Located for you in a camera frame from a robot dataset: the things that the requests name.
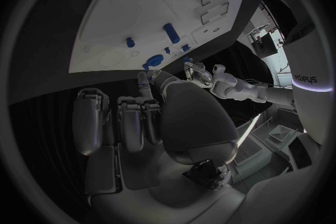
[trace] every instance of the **wire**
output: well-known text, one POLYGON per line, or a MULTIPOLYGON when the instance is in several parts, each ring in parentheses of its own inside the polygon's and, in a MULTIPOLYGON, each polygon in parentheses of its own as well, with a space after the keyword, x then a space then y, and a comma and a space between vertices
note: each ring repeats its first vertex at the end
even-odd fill
POLYGON ((262 84, 266 84, 266 85, 271 85, 271 86, 275 86, 275 87, 288 87, 288 86, 292 86, 292 84, 290 85, 285 85, 285 86, 280 86, 280 85, 275 85, 275 84, 270 84, 270 83, 264 83, 264 82, 261 82, 261 81, 258 81, 258 80, 254 80, 252 78, 248 78, 246 80, 244 80, 245 82, 248 83, 248 81, 251 81, 251 82, 259 82, 259 83, 262 83, 262 84))

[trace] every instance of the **blue knob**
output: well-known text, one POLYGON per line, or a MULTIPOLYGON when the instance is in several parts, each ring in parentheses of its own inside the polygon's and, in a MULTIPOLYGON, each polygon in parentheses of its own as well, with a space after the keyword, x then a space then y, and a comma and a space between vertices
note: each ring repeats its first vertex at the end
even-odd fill
POLYGON ((161 64, 163 60, 164 57, 161 54, 155 55, 147 60, 147 65, 155 67, 161 64))
POLYGON ((164 26, 164 29, 165 29, 166 33, 168 34, 168 36, 169 36, 169 38, 170 38, 170 40, 173 44, 176 44, 176 43, 180 42, 180 37, 177 34, 177 32, 175 31, 172 24, 166 24, 164 26))
POLYGON ((132 38, 127 38, 126 41, 127 41, 127 47, 129 48, 132 48, 136 45, 132 38))
POLYGON ((150 69, 147 63, 143 64, 142 67, 143 67, 143 69, 145 69, 146 71, 148 71, 148 70, 150 69))
POLYGON ((190 47, 189 47, 188 44, 187 44, 187 45, 184 45, 184 46, 182 47, 183 52, 187 52, 189 49, 190 49, 190 47))

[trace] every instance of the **purple light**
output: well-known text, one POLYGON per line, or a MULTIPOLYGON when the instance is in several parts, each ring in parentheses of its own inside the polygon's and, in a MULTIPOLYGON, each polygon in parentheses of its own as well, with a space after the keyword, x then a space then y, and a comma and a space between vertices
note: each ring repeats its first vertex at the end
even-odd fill
POLYGON ((299 84, 297 84, 296 82, 294 82, 294 80, 292 80, 292 84, 298 88, 302 88, 304 90, 307 91, 316 91, 316 92, 327 92, 327 91, 332 91, 333 88, 308 88, 308 87, 303 87, 299 84))

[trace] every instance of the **glowing light strip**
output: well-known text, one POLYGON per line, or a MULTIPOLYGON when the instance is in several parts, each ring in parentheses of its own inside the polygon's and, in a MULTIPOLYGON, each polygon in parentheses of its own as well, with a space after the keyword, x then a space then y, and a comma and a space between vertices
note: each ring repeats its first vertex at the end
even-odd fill
POLYGON ((327 91, 332 91, 333 88, 308 88, 308 87, 303 87, 299 84, 297 84, 294 80, 292 80, 292 84, 298 88, 301 88, 303 90, 307 91, 316 91, 316 92, 327 92, 327 91))
POLYGON ((260 115, 261 115, 261 114, 259 114, 258 116, 256 116, 256 117, 252 120, 252 122, 251 122, 250 126, 248 127, 248 129, 245 131, 245 133, 242 135, 242 137, 240 137, 240 139, 238 140, 238 143, 237 143, 237 144, 238 144, 238 147, 240 147, 240 145, 243 143, 243 141, 247 138, 247 136, 248 136, 249 133, 251 132, 252 128, 254 127, 256 121, 259 119, 260 115))

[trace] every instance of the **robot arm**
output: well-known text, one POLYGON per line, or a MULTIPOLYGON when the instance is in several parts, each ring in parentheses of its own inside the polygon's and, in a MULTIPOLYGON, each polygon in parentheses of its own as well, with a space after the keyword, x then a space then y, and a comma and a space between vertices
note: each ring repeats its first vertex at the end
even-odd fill
POLYGON ((293 92, 287 88, 268 88, 266 84, 252 85, 229 73, 225 73, 225 66, 216 64, 213 75, 205 70, 202 63, 185 62, 184 69, 187 80, 202 87, 209 88, 210 92, 220 99, 234 99, 244 101, 251 99, 254 102, 266 101, 289 106, 295 109, 293 92))

